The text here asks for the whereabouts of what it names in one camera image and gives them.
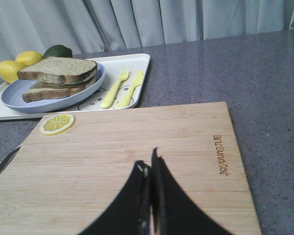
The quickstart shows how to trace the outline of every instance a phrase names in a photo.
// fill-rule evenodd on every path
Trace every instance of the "blue plate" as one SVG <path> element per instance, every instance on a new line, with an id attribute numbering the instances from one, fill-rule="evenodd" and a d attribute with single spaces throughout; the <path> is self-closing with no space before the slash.
<path id="1" fill-rule="evenodd" d="M 1 100 L 5 106 L 15 111 L 28 114 L 46 113 L 59 109 L 64 109 L 74 105 L 87 97 L 91 96 L 104 82 L 106 69 L 103 64 L 97 63 L 98 71 L 96 73 L 98 81 L 87 89 L 61 99 L 43 99 L 26 103 L 22 94 L 24 94 L 36 81 L 31 80 L 16 80 L 11 83 L 1 95 Z"/>

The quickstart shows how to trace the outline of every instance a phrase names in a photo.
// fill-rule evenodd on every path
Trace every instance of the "yellow plastic knife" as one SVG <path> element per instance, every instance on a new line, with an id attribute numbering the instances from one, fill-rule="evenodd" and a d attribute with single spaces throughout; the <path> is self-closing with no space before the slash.
<path id="1" fill-rule="evenodd" d="M 143 79 L 144 79 L 143 71 L 138 70 L 136 72 L 134 81 L 129 86 L 128 90 L 126 91 L 125 95 L 122 97 L 120 102 L 117 104 L 117 108 L 124 108 L 130 104 L 135 88 L 141 85 L 141 83 L 143 82 Z"/>

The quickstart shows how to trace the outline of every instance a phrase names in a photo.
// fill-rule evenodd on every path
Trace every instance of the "lemon slice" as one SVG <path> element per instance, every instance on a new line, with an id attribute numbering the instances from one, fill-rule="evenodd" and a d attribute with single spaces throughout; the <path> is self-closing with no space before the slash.
<path id="1" fill-rule="evenodd" d="M 57 114 L 46 119 L 40 126 L 40 132 L 44 135 L 56 135 L 74 124 L 74 116 L 72 114 Z"/>

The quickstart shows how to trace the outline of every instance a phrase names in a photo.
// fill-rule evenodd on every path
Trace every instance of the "black object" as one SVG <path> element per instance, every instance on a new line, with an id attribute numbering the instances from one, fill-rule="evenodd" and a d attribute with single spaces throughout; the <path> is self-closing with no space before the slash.
<path id="1" fill-rule="evenodd" d="M 149 235 L 150 167 L 136 161 L 111 205 L 79 235 Z"/>
<path id="2" fill-rule="evenodd" d="M 151 204 L 159 235 L 231 235 L 208 217 L 178 185 L 164 160 L 153 150 Z"/>

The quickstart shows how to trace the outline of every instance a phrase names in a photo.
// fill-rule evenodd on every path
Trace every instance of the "yellow plastic fork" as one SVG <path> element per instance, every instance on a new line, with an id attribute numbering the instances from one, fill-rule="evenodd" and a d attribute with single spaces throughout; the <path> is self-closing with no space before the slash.
<path id="1" fill-rule="evenodd" d="M 129 68 L 122 69 L 117 81 L 113 84 L 108 94 L 106 95 L 106 97 L 103 99 L 101 103 L 101 107 L 103 109 L 107 109 L 113 104 L 114 98 L 117 95 L 120 84 L 123 81 L 127 80 L 128 76 L 129 76 Z"/>

